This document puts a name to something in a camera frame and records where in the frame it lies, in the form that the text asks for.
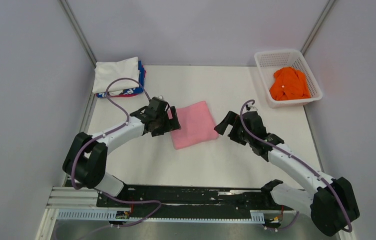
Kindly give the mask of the pink t-shirt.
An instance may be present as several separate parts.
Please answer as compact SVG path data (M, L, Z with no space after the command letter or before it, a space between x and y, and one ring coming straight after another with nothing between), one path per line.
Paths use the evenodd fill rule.
M170 132L176 150L218 138L216 123L205 101L178 108L176 113L181 129Z

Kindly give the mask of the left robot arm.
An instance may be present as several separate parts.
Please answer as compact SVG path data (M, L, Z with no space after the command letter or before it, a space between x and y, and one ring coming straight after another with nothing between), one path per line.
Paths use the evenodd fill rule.
M151 134L152 137L181 129L177 111L167 101L153 97L147 106L127 114L126 121L89 135L78 133L63 162L62 169L73 179L76 189L95 189L110 195L116 206L128 203L127 185L106 172L107 157L132 139Z

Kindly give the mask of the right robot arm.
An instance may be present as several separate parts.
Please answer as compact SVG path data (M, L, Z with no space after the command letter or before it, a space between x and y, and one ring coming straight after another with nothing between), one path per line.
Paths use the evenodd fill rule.
M316 228L330 237L351 229L351 223L360 217L360 210L352 184L346 178L335 179L295 156L282 138L267 132L255 111L243 114L229 111L214 131L223 135L228 126L232 126L230 140L249 145L254 154L287 173L301 186L293 188L276 179L268 182L261 195L263 206L293 208L310 217Z

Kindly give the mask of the blue printed folded t-shirt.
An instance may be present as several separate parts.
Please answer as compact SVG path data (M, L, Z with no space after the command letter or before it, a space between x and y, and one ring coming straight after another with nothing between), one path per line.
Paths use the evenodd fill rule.
M145 68L137 57L97 62L92 93L98 98L132 97L143 93Z

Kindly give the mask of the orange t-shirt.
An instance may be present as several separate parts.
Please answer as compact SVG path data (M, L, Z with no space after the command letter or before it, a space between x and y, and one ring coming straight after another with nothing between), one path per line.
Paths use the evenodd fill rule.
M275 79L270 87L270 95L276 101L290 101L311 98L307 85L306 75L292 67L283 67L277 70Z

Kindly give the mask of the white plastic laundry basket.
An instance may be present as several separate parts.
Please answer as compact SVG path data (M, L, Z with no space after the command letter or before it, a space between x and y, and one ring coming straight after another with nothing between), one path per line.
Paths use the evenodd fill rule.
M300 51L260 51L255 53L254 59L269 107L303 106L323 98L323 92Z

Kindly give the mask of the white folded t-shirt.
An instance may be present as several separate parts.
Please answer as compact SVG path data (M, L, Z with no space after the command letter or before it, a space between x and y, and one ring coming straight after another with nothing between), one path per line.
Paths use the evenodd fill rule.
M100 62L96 63L95 78L92 93L98 94L106 91L107 87L116 79L130 78L131 80L121 80L114 83L109 92L119 92L126 89L139 87L139 59L132 57L117 62Z

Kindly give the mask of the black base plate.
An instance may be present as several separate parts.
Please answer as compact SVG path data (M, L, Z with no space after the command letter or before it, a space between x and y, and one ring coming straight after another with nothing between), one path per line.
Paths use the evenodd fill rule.
M241 218L250 211L280 213L290 210L276 204L268 191L260 188L227 188L197 186L129 185L114 201L104 194L97 198L97 207L132 208L132 217L144 217L162 203L153 217L176 218Z

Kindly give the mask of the aluminium frame rail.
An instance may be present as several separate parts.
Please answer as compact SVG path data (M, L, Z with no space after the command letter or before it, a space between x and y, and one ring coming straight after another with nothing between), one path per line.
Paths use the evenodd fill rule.
M277 186L270 186L270 187L264 187L261 188L262 191L267 191L270 193L276 191L277 189L281 188L282 185L279 184ZM80 189L80 190L74 190L70 187L56 187L52 190L50 199L48 200L48 206L56 206L56 207L64 207L64 208L74 208L75 206L80 206L81 208L100 208L100 209L108 209L108 210L116 210L116 209L127 209L128 207L118 207L118 208L109 208L109 207L97 207L97 198L101 193L98 193L97 191L93 189ZM275 200L274 197L271 195L273 201L281 205L280 200ZM117 200L114 200L119 203L127 203L130 204L129 201L125 202L123 200L120 200L117 198ZM288 205L285 205L283 207L289 207L290 210L293 207L293 204L290 203Z

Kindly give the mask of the right aluminium corner post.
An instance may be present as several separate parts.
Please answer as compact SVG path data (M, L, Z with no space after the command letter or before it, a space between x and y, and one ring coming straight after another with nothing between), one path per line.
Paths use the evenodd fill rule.
M338 2L337 0L326 1L326 4L325 4L322 12L318 16L314 26L312 27L307 39L305 40L305 42L304 42L304 44L303 44L303 46L300 50L302 55L305 55L307 53L308 49L310 48L314 39L316 38L319 30L321 29L322 25L324 24L325 20L327 19L327 17L331 13L333 7L336 5L337 2Z

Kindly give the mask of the aluminium corner post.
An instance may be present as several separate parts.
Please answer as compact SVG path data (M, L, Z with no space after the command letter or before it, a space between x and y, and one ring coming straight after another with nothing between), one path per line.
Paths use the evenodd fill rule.
M76 18L75 13L72 10L72 7L69 4L69 1L58 0L58 2L61 5L66 18L69 21L73 31L75 32L76 37L78 38L78 40L79 40L84 52L86 53L92 67L95 68L96 63L97 63L96 57L93 53L93 50L92 50L90 44L88 43L88 40L87 40L87 38L86 38L86 36L85 36L85 34L84 34L80 24L79 24L77 18Z
M308 49L310 48L314 39L316 38L319 30L321 29L322 25L324 24L325 20L327 19L327 17L331 13L333 7L336 5L337 2L338 2L337 0L326 1L326 4L325 4L322 12L318 16L314 26L312 27L307 39L305 40L305 42L304 42L304 44L303 44L303 46L300 50L302 55L305 55L307 53Z

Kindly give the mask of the left aluminium corner post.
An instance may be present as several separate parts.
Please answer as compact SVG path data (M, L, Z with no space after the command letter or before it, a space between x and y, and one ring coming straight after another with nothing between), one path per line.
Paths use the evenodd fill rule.
M87 38L86 38L86 36L85 36L85 34L84 34L80 24L79 24L77 18L76 18L75 13L72 10L72 7L69 4L69 1L58 0L58 2L61 5L66 18L69 21L73 31L75 32L76 37L78 38L78 40L79 40L84 52L86 53L92 67L95 68L96 63L97 63L96 57L93 53L93 50L92 50L90 44L88 43L88 40L87 40Z

